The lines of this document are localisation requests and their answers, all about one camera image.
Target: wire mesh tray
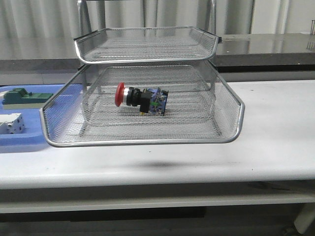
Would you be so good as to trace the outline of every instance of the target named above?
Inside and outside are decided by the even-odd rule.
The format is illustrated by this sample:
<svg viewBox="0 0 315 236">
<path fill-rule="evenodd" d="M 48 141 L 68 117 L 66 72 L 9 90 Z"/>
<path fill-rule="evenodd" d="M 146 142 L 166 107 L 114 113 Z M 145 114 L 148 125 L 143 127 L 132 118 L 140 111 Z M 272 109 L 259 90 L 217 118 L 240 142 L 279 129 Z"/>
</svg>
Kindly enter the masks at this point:
<svg viewBox="0 0 315 236">
<path fill-rule="evenodd" d="M 194 27 L 102 29 L 75 39 L 86 64 L 202 60 L 214 56 L 218 37 Z"/>
<path fill-rule="evenodd" d="M 93 71 L 95 79 L 86 89 L 84 80 Z M 169 90 L 165 116 L 116 107 L 121 81 Z M 85 65 L 40 112 L 44 135 L 57 147 L 226 143 L 240 133 L 244 104 L 206 61 L 100 70 Z"/>
</svg>

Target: white table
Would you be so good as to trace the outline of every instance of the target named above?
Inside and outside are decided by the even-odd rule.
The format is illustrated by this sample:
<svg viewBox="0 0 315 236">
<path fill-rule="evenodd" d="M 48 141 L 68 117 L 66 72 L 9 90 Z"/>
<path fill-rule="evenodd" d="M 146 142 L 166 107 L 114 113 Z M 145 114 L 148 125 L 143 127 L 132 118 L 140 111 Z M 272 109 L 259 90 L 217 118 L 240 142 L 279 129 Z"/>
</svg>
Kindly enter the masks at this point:
<svg viewBox="0 0 315 236">
<path fill-rule="evenodd" d="M 229 144 L 0 147 L 0 188 L 314 179 L 315 81 L 230 85 L 246 107 Z"/>
</svg>

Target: gray countertop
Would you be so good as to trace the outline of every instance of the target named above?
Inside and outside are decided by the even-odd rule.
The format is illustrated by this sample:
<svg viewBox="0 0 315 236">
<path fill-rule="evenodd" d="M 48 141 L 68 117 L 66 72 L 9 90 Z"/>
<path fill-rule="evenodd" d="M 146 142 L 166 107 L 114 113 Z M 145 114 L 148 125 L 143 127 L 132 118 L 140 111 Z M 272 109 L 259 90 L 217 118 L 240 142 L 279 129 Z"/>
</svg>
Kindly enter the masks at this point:
<svg viewBox="0 0 315 236">
<path fill-rule="evenodd" d="M 315 60 L 315 35 L 224 35 L 216 66 L 310 65 Z M 2 38 L 0 70 L 64 70 L 79 67 L 71 38 Z"/>
</svg>

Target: metal tray rim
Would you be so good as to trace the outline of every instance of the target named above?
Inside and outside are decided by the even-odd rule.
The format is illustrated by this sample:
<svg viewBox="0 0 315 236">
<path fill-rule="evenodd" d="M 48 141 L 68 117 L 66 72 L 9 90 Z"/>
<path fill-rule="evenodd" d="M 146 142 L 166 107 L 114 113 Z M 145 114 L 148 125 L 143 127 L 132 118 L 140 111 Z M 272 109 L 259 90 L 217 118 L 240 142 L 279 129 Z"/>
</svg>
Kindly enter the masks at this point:
<svg viewBox="0 0 315 236">
<path fill-rule="evenodd" d="M 82 58 L 82 55 L 80 53 L 80 50 L 79 50 L 79 47 L 78 47 L 78 42 L 83 42 L 87 39 L 89 39 L 90 37 L 93 37 L 99 33 L 101 33 L 102 31 L 104 30 L 145 30 L 145 29 L 187 29 L 187 28 L 191 28 L 191 29 L 194 29 L 194 30 L 197 30 L 199 32 L 202 32 L 202 33 L 207 33 L 207 34 L 210 34 L 210 35 L 213 35 L 216 37 L 216 40 L 215 40 L 215 43 L 214 43 L 214 47 L 213 47 L 213 51 L 212 53 L 207 56 L 207 57 L 203 57 L 203 58 L 173 58 L 173 59 L 132 59 L 132 60 L 102 60 L 102 61 L 88 61 L 88 60 L 84 60 Z M 219 42 L 219 37 L 215 34 L 212 34 L 210 32 L 207 32 L 207 31 L 204 31 L 202 29 L 198 29 L 196 27 L 192 27 L 192 26 L 181 26 L 181 27 L 150 27 L 150 28 L 146 28 L 146 27 L 138 27 L 138 28 L 104 28 L 104 29 L 100 29 L 100 30 L 96 30 L 96 31 L 93 31 L 89 34 L 86 34 L 82 37 L 79 37 L 79 38 L 75 38 L 74 39 L 74 47 L 75 47 L 75 52 L 79 58 L 80 61 L 82 61 L 84 64 L 108 64 L 108 63 L 128 63 L 128 62 L 159 62 L 159 61 L 191 61 L 191 60 L 208 60 L 208 59 L 211 59 L 215 54 L 216 54 L 216 51 L 217 51 L 217 46 L 218 46 L 218 42 Z"/>
</svg>

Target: white electrical component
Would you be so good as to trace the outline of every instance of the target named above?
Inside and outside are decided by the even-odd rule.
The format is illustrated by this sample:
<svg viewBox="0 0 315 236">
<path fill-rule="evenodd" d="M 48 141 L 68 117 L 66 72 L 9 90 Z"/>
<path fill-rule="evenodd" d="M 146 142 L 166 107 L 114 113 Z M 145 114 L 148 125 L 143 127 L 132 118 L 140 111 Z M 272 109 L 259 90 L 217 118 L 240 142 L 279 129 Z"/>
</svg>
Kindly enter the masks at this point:
<svg viewBox="0 0 315 236">
<path fill-rule="evenodd" d="M 21 113 L 0 115 L 0 134 L 20 134 L 25 128 Z"/>
</svg>

